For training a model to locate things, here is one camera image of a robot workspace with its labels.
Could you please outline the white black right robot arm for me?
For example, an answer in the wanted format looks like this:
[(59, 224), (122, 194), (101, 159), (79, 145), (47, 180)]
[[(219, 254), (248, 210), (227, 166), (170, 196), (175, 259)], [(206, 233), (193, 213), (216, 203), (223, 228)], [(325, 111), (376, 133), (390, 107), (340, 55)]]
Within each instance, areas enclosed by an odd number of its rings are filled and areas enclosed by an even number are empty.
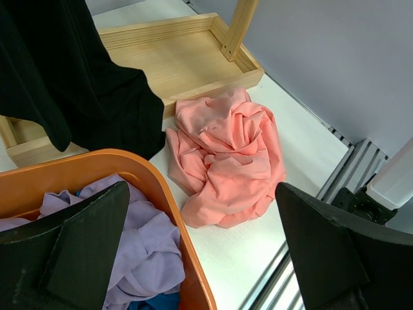
[(412, 140), (390, 159), (370, 147), (357, 152), (331, 205), (386, 225), (412, 199)]

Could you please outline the pink t shirt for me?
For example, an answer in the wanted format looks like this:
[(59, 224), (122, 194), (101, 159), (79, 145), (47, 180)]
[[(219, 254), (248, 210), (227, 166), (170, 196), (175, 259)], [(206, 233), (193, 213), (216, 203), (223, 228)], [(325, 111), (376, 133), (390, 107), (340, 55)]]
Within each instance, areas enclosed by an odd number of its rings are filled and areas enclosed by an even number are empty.
[(176, 103), (167, 129), (169, 176), (188, 195), (181, 208), (192, 228), (231, 228), (266, 213), (285, 180), (273, 113), (243, 88)]

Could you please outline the black t shirt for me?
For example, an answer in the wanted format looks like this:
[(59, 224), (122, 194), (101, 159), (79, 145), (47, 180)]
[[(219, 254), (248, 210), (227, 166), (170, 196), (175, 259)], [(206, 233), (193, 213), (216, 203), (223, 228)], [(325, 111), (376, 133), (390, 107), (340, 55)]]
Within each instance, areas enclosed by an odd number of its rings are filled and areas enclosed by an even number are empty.
[(43, 127), (57, 150), (165, 146), (164, 104), (140, 69), (115, 64), (84, 1), (1, 2), (1, 114)]

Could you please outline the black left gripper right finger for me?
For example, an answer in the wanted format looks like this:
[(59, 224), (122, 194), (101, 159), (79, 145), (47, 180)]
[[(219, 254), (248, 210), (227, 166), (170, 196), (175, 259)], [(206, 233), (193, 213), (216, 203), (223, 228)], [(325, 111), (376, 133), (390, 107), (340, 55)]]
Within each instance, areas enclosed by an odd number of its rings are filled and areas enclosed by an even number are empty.
[(289, 183), (276, 201), (306, 309), (412, 309), (412, 235)]

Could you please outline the blue t shirt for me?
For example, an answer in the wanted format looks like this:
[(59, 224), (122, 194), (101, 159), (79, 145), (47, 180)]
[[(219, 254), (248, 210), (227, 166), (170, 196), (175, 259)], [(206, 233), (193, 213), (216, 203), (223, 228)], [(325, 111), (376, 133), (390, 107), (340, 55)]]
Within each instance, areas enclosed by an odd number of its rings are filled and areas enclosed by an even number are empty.
[(158, 294), (143, 301), (131, 302), (127, 310), (178, 310), (180, 293)]

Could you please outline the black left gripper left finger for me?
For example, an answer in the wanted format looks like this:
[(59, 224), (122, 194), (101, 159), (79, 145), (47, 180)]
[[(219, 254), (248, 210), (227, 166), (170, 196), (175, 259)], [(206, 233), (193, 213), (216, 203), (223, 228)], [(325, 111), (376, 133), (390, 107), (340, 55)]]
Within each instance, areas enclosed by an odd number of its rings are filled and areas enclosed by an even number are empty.
[(129, 197), (119, 181), (1, 232), (1, 309), (101, 309)]

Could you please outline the purple t shirt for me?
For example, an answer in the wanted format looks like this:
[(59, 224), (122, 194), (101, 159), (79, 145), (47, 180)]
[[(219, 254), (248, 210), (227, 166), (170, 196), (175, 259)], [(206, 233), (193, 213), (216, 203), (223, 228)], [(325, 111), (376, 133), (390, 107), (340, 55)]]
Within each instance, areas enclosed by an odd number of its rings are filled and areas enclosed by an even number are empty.
[(131, 302), (179, 291), (185, 271), (179, 250), (180, 232), (170, 218), (137, 188), (117, 174), (95, 181), (79, 194), (47, 192), (34, 220), (1, 220), (1, 232), (40, 220), (124, 181), (130, 197), (110, 281), (101, 309), (126, 309)]

